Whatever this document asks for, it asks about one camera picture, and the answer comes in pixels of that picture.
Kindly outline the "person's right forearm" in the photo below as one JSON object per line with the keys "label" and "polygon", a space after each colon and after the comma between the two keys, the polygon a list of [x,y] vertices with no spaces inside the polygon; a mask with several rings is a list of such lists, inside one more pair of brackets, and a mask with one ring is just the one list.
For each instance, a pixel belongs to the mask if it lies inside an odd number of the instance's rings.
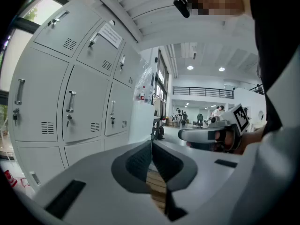
{"label": "person's right forearm", "polygon": [[239,147],[234,151],[234,154],[242,155],[246,147],[252,143],[258,143],[262,140],[265,126],[257,129],[254,132],[244,133],[241,137]]}

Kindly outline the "white paper notice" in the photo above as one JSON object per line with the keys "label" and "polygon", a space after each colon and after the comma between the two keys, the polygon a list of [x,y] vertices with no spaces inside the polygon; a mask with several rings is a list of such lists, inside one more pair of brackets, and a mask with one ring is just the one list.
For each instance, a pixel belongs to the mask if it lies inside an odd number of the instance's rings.
{"label": "white paper notice", "polygon": [[106,22],[99,30],[99,34],[117,49],[123,40],[123,38]]}

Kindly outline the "black balcony railing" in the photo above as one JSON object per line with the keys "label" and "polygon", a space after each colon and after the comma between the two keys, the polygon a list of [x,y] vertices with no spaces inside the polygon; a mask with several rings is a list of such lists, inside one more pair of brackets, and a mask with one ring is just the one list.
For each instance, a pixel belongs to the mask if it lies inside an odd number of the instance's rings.
{"label": "black balcony railing", "polygon": [[188,96],[202,96],[202,97],[234,99],[233,90],[205,88],[205,87],[173,86],[172,93],[174,95],[188,95]]}

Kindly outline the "clear plastic bag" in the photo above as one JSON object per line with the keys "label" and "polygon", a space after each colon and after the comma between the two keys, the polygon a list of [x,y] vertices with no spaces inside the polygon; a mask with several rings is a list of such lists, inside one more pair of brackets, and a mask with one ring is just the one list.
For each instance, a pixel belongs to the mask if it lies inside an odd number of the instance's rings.
{"label": "clear plastic bag", "polygon": [[152,101],[153,84],[154,84],[154,69],[144,58],[141,58],[137,70],[134,100],[140,101],[139,93],[142,87],[145,86],[146,95],[145,95],[144,102],[150,104]]}

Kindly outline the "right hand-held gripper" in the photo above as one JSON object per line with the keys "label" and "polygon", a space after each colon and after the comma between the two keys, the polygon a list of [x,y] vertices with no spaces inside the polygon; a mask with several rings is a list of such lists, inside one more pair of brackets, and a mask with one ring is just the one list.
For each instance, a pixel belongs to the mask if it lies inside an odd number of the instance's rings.
{"label": "right hand-held gripper", "polygon": [[[239,104],[222,115],[211,118],[207,128],[181,129],[178,137],[195,149],[233,153],[239,147],[241,137],[248,126],[247,113]],[[215,142],[215,132],[221,130],[231,130],[234,133],[234,144],[229,150],[225,150]]]}

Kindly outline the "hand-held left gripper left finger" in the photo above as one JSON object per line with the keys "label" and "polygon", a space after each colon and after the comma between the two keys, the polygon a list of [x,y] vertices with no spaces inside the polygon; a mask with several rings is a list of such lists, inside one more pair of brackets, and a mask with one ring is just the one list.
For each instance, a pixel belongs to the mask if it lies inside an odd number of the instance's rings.
{"label": "hand-held left gripper left finger", "polygon": [[43,185],[36,216],[45,225],[169,225],[146,184],[151,142],[87,156]]}

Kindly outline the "person's black top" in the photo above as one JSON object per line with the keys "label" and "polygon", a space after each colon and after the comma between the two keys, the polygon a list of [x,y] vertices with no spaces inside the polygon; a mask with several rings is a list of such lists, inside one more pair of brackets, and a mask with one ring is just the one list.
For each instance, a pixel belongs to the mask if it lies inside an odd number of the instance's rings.
{"label": "person's black top", "polygon": [[300,0],[250,0],[250,7],[266,93],[264,137],[300,125]]}

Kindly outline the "clothes rack with garments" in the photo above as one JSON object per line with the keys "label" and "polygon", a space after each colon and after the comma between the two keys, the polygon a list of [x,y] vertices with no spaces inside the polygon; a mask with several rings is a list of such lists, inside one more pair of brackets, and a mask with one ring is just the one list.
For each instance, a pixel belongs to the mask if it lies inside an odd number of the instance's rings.
{"label": "clothes rack with garments", "polygon": [[154,105],[154,116],[160,118],[160,120],[165,120],[166,118],[166,102],[154,94],[152,98],[152,103]]}

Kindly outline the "grey locker door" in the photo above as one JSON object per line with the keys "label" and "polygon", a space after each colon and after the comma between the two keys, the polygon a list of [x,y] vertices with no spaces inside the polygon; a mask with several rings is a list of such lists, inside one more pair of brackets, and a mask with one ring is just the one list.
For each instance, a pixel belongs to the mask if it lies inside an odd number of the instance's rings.
{"label": "grey locker door", "polygon": [[113,81],[106,114],[106,136],[128,130],[132,102],[131,88],[118,81]]}

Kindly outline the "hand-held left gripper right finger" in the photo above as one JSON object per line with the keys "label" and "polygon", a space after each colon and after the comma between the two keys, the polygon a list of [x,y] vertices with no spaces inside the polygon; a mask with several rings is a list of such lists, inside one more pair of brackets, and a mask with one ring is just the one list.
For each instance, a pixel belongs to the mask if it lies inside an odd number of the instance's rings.
{"label": "hand-held left gripper right finger", "polygon": [[230,180],[241,157],[152,142],[152,161],[166,182],[166,215],[153,225],[231,225],[237,189]]}

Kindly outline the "wooden platform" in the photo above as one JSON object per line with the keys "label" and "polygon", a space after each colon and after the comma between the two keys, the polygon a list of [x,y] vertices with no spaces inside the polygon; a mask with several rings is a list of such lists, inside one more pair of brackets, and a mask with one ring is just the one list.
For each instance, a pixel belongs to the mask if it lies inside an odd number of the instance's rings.
{"label": "wooden platform", "polygon": [[166,183],[160,174],[152,169],[148,169],[146,184],[150,187],[150,194],[153,202],[164,214],[166,207]]}

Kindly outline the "white metal locker cabinet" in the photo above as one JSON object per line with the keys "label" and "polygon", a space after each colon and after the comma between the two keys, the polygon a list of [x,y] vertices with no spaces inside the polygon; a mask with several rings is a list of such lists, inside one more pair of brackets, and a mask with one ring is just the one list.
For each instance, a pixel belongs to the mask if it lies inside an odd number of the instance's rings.
{"label": "white metal locker cabinet", "polygon": [[[104,23],[123,38],[118,49],[99,34]],[[104,7],[72,0],[37,29],[8,98],[13,149],[34,191],[82,158],[128,143],[131,118],[127,131],[105,135],[108,100],[113,81],[130,87],[134,100],[140,60],[130,34]]]}

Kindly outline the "person's right hand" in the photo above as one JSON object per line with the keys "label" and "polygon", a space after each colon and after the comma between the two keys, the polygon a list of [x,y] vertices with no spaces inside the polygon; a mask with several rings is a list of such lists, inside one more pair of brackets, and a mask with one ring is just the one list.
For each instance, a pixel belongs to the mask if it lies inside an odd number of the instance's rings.
{"label": "person's right hand", "polygon": [[221,130],[215,132],[215,142],[220,144],[225,150],[229,150],[234,144],[233,131]]}

